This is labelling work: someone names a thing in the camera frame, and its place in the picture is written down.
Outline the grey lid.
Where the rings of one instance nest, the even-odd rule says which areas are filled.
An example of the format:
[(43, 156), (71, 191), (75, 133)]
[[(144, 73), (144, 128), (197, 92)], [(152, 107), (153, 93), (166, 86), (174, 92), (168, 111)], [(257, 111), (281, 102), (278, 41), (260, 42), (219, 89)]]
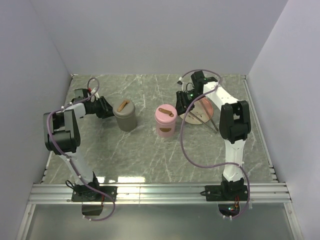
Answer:
[(113, 113), (118, 118), (128, 118), (135, 113), (136, 107), (132, 100), (118, 99), (113, 103)]

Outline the metal food tongs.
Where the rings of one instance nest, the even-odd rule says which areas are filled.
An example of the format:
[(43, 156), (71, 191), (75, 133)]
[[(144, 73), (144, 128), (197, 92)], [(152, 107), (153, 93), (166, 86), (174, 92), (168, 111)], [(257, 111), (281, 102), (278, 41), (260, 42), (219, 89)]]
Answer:
[(194, 108), (187, 114), (186, 122), (192, 125), (205, 125), (212, 131), (218, 132), (213, 115), (212, 103), (207, 98), (202, 98), (194, 103)]

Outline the pink cylindrical container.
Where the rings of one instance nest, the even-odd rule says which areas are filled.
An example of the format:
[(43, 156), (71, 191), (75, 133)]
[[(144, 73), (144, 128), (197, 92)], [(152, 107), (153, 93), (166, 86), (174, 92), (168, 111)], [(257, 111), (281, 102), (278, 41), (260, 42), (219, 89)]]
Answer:
[(175, 133), (177, 110), (170, 104), (162, 104), (155, 110), (156, 132), (160, 137), (169, 138)]

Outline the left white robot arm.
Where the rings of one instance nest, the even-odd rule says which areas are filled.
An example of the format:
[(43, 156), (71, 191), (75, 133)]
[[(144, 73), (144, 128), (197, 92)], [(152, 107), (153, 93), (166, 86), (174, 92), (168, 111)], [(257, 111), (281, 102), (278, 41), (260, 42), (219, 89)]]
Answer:
[(96, 115), (99, 119), (113, 117), (113, 107), (96, 88), (80, 88), (74, 91), (75, 98), (66, 107), (43, 115), (44, 144), (68, 166), (74, 183), (65, 181), (72, 189), (75, 202), (112, 202), (106, 198), (107, 192), (100, 187), (94, 171), (80, 153), (81, 134), (78, 120), (86, 115)]

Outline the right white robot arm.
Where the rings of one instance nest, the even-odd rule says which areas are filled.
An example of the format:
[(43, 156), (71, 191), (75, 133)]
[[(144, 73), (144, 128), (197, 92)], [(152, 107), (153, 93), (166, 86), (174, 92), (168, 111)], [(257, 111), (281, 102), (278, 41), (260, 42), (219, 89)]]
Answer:
[(222, 77), (213, 73), (206, 77), (204, 69), (189, 71), (193, 88), (176, 92), (175, 109), (184, 117), (195, 102), (208, 97), (220, 111), (219, 134), (224, 139), (225, 162), (220, 185), (205, 188), (204, 195), (212, 201), (245, 201), (250, 198), (250, 184), (243, 169), (244, 146), (251, 132), (250, 107), (246, 100), (238, 100), (222, 86)]

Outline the grey cylindrical container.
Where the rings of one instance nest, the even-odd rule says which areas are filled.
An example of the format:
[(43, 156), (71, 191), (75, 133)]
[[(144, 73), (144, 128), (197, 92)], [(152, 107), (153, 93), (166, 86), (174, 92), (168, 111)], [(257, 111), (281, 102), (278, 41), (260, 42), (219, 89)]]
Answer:
[(122, 131), (130, 132), (137, 127), (136, 107), (131, 100), (127, 98), (119, 99), (113, 104), (112, 108), (118, 127)]

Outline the pink lid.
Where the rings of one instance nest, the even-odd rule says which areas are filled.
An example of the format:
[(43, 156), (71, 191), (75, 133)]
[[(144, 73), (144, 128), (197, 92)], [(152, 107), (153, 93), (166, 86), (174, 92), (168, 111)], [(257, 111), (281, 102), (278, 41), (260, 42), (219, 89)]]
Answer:
[(163, 125), (169, 125), (176, 122), (177, 119), (176, 108), (170, 104), (162, 104), (155, 110), (155, 120)]

